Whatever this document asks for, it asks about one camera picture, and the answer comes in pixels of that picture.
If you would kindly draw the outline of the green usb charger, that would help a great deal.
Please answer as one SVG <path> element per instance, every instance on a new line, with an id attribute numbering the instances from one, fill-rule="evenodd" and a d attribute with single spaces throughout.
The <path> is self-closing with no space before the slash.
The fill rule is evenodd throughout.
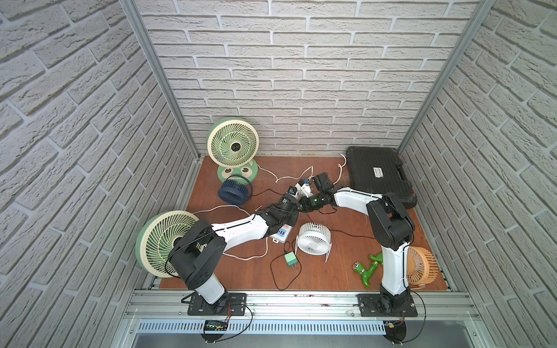
<path id="1" fill-rule="evenodd" d="M 299 263 L 294 252 L 285 254 L 284 259 L 288 267 L 295 267 Z"/>

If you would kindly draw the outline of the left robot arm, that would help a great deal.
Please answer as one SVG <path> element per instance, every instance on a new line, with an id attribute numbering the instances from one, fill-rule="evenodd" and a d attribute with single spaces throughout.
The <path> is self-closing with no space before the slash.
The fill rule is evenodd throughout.
<path id="1" fill-rule="evenodd" d="M 300 210 L 299 201 L 285 194 L 279 202 L 241 220 L 222 224 L 199 220 L 176 242 L 165 267 L 173 267 L 188 289 L 213 305 L 226 293 L 215 275 L 223 253 L 241 244 L 265 239 L 285 225 L 294 226 Z"/>

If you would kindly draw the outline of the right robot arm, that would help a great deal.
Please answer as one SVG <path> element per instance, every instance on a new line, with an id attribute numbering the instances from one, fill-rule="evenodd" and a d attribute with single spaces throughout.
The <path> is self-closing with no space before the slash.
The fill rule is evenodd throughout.
<path id="1" fill-rule="evenodd" d="M 322 191 L 300 198 L 301 210 L 312 212 L 330 204 L 367 215 L 374 239 L 381 245 L 383 277 L 381 304 L 394 310 L 412 300 L 407 278 L 408 249 L 415 232 L 415 224 L 403 203 L 392 192 L 369 194 L 351 188 Z"/>

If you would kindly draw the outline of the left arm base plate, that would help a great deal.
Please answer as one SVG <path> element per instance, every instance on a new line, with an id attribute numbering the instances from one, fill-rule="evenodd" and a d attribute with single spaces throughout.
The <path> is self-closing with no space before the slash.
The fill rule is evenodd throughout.
<path id="1" fill-rule="evenodd" d="M 188 299 L 183 298 L 188 304 L 189 316 L 244 316 L 247 303 L 247 294 L 232 292 L 225 294 L 214 304 L 209 304 L 197 292 Z"/>

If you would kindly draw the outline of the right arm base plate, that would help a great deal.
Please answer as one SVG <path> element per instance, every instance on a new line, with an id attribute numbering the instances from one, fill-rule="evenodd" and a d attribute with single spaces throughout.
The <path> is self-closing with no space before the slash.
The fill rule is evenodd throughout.
<path id="1" fill-rule="evenodd" d="M 361 317 L 410 317 L 418 316 L 412 296 L 399 294 L 358 294 L 358 308 Z"/>

